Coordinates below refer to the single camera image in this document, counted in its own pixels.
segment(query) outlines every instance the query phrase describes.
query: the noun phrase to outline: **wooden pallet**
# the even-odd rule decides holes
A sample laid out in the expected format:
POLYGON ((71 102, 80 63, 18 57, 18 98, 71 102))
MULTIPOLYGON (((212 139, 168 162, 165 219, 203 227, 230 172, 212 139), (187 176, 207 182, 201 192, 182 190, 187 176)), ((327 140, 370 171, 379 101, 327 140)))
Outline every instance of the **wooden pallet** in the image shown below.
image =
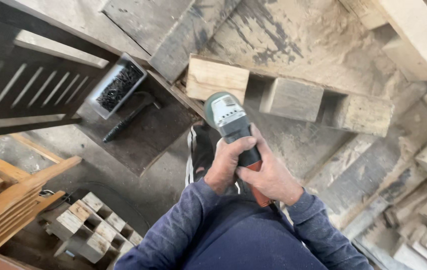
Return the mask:
POLYGON ((59 191, 48 198, 38 195, 48 180, 82 160, 78 156, 69 159, 60 158, 19 134, 11 136, 56 164, 30 175, 0 159, 0 178, 8 184, 8 187, 0 193, 0 246, 65 194, 59 191))

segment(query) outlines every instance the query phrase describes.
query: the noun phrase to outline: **concrete floor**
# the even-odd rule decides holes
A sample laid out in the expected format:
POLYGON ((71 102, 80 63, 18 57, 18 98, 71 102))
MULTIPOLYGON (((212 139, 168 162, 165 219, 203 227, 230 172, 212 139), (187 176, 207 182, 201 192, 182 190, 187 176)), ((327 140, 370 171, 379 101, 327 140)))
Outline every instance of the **concrete floor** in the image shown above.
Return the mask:
MULTIPOLYGON (((74 192, 72 201, 91 191, 141 235, 179 200, 185 187, 187 133, 141 178, 74 125, 23 132, 22 135, 62 158, 78 155, 84 159, 50 180, 44 189, 74 192)), ((29 173, 54 164, 8 136, 0 138, 0 158, 29 173)))

